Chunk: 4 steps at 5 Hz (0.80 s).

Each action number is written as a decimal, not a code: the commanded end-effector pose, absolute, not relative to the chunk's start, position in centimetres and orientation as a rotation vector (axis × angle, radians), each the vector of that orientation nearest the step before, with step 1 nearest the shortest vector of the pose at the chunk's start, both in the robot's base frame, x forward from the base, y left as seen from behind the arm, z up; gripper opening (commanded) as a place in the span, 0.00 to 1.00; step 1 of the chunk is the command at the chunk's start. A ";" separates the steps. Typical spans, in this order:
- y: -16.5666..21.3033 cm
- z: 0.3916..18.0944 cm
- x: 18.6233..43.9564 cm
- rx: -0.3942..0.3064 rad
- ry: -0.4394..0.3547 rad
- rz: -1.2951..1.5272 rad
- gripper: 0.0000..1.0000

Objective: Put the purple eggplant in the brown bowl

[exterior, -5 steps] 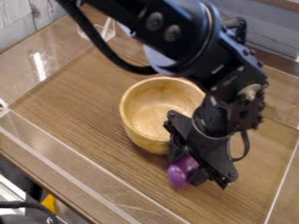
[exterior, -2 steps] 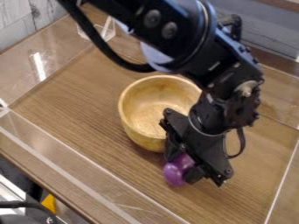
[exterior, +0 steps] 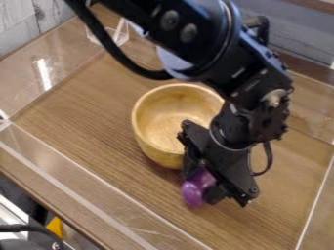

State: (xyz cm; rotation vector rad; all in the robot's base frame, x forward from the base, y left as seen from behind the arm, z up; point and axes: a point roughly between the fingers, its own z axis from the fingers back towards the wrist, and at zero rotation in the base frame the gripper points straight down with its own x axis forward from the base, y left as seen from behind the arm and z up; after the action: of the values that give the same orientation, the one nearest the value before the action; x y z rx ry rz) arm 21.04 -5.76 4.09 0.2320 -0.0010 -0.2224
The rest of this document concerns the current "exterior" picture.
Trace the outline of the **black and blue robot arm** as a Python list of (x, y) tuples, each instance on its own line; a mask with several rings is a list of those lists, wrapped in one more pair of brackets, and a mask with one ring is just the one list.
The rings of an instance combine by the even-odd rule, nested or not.
[(259, 196), (251, 148), (289, 130), (293, 79), (269, 47), (267, 17), (243, 18), (234, 0), (98, 0), (158, 49), (162, 69), (140, 67), (118, 48), (84, 0), (64, 0), (106, 51), (135, 74), (211, 87), (224, 103), (207, 125), (184, 120), (182, 194), (191, 205)]

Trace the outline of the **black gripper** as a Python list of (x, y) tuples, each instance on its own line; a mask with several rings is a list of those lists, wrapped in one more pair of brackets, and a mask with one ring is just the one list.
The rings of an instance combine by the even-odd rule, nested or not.
[(290, 77), (255, 78), (226, 98), (207, 128), (191, 120), (182, 122), (178, 140), (184, 147), (183, 178), (207, 170), (216, 180), (204, 192), (203, 204), (232, 198), (247, 206), (258, 198), (255, 178), (273, 165), (270, 142), (289, 130), (293, 91)]

